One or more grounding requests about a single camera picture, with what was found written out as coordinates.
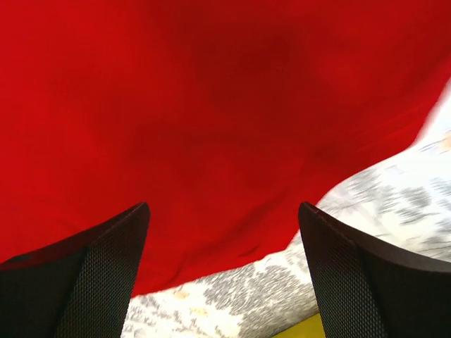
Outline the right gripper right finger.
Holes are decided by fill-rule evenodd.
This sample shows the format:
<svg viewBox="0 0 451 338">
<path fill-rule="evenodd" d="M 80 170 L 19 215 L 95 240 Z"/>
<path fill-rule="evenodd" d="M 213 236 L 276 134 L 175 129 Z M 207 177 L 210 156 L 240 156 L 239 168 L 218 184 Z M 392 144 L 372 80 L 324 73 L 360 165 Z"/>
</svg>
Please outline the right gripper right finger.
<svg viewBox="0 0 451 338">
<path fill-rule="evenodd" d="M 327 337 L 450 337 L 450 263 L 302 203 L 300 234 Z"/>
</svg>

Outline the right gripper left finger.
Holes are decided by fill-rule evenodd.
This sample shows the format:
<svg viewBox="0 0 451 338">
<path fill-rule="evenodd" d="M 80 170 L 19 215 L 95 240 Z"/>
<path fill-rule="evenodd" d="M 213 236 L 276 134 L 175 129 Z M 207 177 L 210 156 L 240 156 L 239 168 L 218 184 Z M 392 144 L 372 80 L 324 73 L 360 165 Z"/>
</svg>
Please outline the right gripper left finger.
<svg viewBox="0 0 451 338">
<path fill-rule="evenodd" d="M 137 204 L 1 264 L 2 337 L 120 337 L 149 228 Z"/>
</svg>

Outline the red t shirt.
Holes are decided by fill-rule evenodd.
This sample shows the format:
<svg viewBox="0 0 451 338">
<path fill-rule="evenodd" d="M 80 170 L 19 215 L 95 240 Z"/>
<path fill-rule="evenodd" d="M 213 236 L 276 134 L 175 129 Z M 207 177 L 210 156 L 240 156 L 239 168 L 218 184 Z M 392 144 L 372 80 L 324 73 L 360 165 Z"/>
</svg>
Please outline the red t shirt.
<svg viewBox="0 0 451 338">
<path fill-rule="evenodd" d="M 136 294 L 257 261 L 449 79 L 449 1 L 2 1 L 1 258 L 144 201 Z"/>
</svg>

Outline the yellow plastic bin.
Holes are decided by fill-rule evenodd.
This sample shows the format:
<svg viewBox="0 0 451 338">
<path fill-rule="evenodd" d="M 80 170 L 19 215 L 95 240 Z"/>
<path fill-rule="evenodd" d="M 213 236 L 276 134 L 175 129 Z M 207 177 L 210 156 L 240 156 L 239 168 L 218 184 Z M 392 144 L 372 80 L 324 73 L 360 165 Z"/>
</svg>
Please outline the yellow plastic bin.
<svg viewBox="0 0 451 338">
<path fill-rule="evenodd" d="M 319 313 L 273 336 L 273 338 L 325 338 Z"/>
</svg>

